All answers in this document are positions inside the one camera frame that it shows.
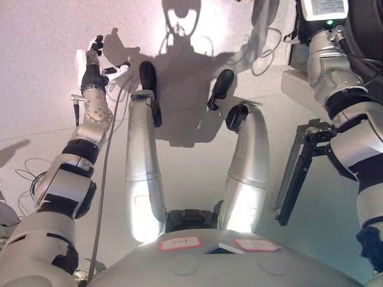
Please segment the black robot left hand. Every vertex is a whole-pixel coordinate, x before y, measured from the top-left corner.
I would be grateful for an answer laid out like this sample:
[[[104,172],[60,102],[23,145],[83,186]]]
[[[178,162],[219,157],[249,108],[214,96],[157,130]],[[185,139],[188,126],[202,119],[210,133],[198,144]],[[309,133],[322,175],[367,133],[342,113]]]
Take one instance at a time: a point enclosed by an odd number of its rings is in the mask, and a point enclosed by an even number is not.
[[[130,68],[129,61],[109,68],[100,68],[99,58],[102,56],[104,37],[96,35],[87,50],[76,51],[77,86],[84,90],[90,86],[104,89],[110,82],[124,75]]]

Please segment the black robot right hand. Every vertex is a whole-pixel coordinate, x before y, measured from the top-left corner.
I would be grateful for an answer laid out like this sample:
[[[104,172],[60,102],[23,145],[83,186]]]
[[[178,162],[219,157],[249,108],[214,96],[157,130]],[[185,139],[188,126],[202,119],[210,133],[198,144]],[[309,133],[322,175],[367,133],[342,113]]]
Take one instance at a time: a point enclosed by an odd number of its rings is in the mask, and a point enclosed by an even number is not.
[[[344,25],[348,16],[347,0],[296,1],[295,33],[301,44],[309,45],[311,38],[322,30]]]

